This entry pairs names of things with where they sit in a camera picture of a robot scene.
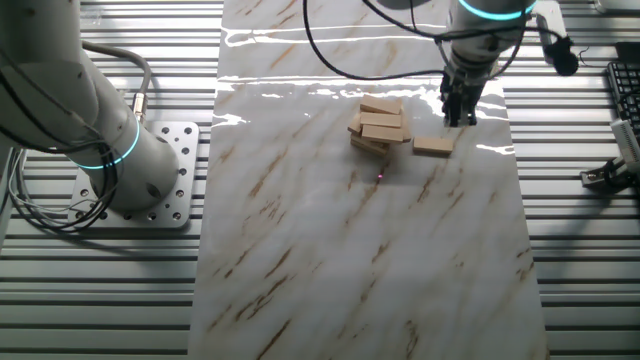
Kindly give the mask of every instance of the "white marble tabletop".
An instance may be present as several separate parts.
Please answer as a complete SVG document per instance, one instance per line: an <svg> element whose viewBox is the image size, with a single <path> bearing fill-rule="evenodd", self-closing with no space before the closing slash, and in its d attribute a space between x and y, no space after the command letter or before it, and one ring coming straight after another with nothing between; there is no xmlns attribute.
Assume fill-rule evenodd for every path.
<svg viewBox="0 0 640 360"><path fill-rule="evenodd" d="M344 70L441 68L432 42L361 2L310 0ZM416 11L443 31L448 1ZM340 78L298 0L226 1L189 354L195 359L529 360L548 356L502 88L447 129L439 77ZM407 12L388 11L408 22ZM401 98L449 158L349 144L363 93Z"/></svg>

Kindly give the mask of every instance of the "keyboard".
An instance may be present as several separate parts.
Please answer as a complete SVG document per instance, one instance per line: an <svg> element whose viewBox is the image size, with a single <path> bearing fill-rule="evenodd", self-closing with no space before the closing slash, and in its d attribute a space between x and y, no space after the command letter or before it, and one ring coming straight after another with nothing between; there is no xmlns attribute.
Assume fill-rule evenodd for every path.
<svg viewBox="0 0 640 360"><path fill-rule="evenodd" d="M633 132L640 135L640 64L612 62L607 66L607 75L614 102L618 104L618 116L630 121ZM625 94L633 91L638 94L627 96L620 102Z"/></svg>

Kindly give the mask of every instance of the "stack of wooden blocks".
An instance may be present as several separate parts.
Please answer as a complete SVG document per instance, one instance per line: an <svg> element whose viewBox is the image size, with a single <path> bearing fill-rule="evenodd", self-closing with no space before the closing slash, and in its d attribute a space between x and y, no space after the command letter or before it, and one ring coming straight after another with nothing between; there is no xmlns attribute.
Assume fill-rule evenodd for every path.
<svg viewBox="0 0 640 360"><path fill-rule="evenodd" d="M402 101L377 99L370 95L362 97L360 111L351 120L348 130L351 132L351 145L379 156L385 156L391 144L410 142L412 137ZM413 151L449 155L453 151L453 141L416 137Z"/></svg>

